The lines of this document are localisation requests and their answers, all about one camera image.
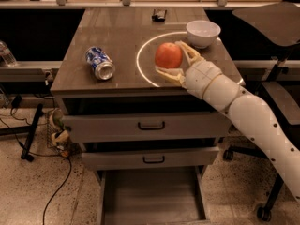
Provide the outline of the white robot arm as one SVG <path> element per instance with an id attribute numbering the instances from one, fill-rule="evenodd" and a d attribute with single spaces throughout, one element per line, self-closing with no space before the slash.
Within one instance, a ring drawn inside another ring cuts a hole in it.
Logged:
<path id="1" fill-rule="evenodd" d="M 300 198 L 300 151 L 286 137 L 269 105 L 223 74 L 183 41 L 157 47 L 155 68 L 231 120 L 271 160 L 294 198 Z"/>

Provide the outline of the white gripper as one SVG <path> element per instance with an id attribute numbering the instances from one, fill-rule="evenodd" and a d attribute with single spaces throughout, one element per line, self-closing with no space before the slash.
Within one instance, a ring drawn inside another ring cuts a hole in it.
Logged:
<path id="1" fill-rule="evenodd" d="M 186 71 L 186 76 L 181 68 L 164 68 L 155 66 L 155 70 L 165 80 L 179 86 L 185 84 L 187 91 L 196 98 L 202 99 L 205 90 L 209 84 L 219 75 L 222 71 L 214 63 L 203 60 L 203 57 L 192 47 L 183 41 L 176 41 L 182 52 L 184 53 L 188 64 L 191 66 Z"/>

